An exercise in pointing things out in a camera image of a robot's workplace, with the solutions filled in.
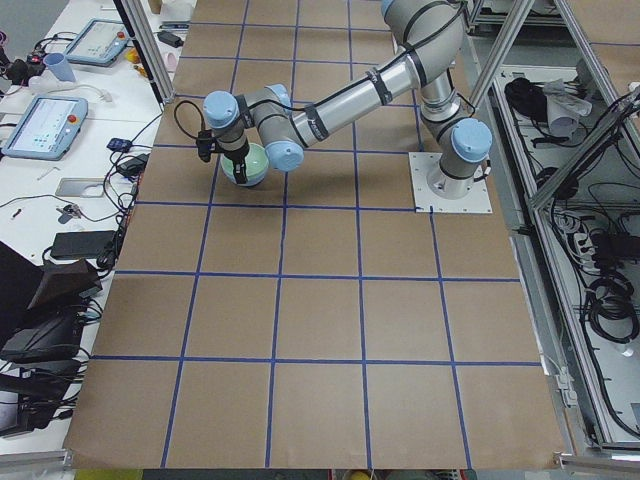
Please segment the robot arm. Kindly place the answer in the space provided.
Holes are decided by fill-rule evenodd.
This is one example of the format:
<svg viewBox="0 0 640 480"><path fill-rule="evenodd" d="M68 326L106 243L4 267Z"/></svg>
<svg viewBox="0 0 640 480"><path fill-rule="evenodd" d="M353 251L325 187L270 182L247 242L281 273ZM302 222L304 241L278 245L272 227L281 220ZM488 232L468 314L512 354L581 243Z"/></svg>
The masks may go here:
<svg viewBox="0 0 640 480"><path fill-rule="evenodd" d="M466 196L478 181L475 172L488 157L492 134L485 123L464 115L449 69L465 28L460 1L384 1L381 15L398 45L397 54L328 97L301 109L291 106L281 84L247 95L214 91L203 102L207 129L196 139L199 157L213 153L232 163L232 177L248 184L246 130L256 129L271 167L289 172L304 160L308 147L409 90L421 94L420 116L442 153L427 177L436 195Z"/></svg>

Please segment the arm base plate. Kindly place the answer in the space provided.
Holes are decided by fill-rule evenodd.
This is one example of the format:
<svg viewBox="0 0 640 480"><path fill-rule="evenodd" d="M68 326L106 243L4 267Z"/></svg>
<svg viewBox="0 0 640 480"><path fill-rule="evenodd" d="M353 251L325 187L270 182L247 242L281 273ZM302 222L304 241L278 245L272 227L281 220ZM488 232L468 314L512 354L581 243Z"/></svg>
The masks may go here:
<svg viewBox="0 0 640 480"><path fill-rule="evenodd" d="M493 209L482 168L463 180L445 175L438 152L408 154L414 210L418 213L492 214Z"/></svg>

